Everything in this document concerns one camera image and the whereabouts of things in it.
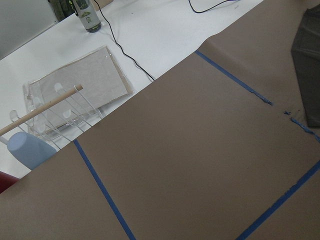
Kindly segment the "blue cup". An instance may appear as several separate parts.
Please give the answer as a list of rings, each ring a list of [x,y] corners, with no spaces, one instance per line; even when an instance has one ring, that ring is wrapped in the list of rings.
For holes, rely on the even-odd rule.
[[[9,138],[7,149],[30,170],[34,170],[57,152],[45,141],[24,131],[17,132]]]

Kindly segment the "clear acrylic rack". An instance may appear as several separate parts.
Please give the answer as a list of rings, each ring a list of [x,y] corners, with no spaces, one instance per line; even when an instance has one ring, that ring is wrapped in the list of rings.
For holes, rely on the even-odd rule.
[[[52,104],[25,122],[27,132],[61,149],[72,135],[103,119],[109,105],[132,92],[116,58],[102,46],[23,85],[28,112]]]

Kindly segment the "brown paper table cover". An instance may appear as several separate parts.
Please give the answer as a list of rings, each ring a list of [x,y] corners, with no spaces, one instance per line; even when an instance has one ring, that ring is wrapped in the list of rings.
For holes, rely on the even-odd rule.
[[[307,130],[291,47],[316,0],[185,0],[76,16],[0,62],[0,125],[19,86],[107,46],[135,88],[0,195],[3,240],[317,240],[320,132]]]

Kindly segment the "green glass bottle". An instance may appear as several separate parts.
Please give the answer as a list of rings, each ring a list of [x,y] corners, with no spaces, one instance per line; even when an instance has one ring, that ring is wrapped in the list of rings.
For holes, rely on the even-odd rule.
[[[90,0],[73,0],[75,14],[80,19],[88,33],[95,33],[101,29],[101,21]]]

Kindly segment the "red cylinder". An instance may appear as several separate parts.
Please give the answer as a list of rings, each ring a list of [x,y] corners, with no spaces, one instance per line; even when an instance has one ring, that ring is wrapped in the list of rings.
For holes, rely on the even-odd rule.
[[[8,173],[0,171],[0,193],[4,192],[10,186],[18,182],[20,179]]]

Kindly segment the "brown t-shirt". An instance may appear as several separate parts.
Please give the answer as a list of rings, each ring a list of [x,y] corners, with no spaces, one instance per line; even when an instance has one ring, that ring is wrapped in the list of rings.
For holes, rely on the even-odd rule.
[[[307,9],[291,47],[307,125],[320,126],[320,6]]]

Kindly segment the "wooden dowel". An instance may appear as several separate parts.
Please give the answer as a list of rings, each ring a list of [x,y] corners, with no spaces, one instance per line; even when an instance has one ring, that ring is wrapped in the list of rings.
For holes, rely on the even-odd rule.
[[[63,93],[62,95],[56,97],[55,99],[45,103],[44,105],[36,108],[35,110],[29,112],[28,114],[26,114],[25,116],[19,118],[18,120],[10,123],[9,125],[7,125],[6,127],[2,128],[0,130],[0,135],[3,136],[4,134],[8,133],[9,131],[13,130],[14,128],[20,126],[21,124],[27,122],[28,120],[34,118],[35,116],[39,115],[40,113],[48,110],[49,108],[57,105],[58,103],[66,100],[67,98],[69,98],[70,96],[79,93],[81,90],[83,89],[83,86],[81,84],[78,85],[74,85],[73,89]]]

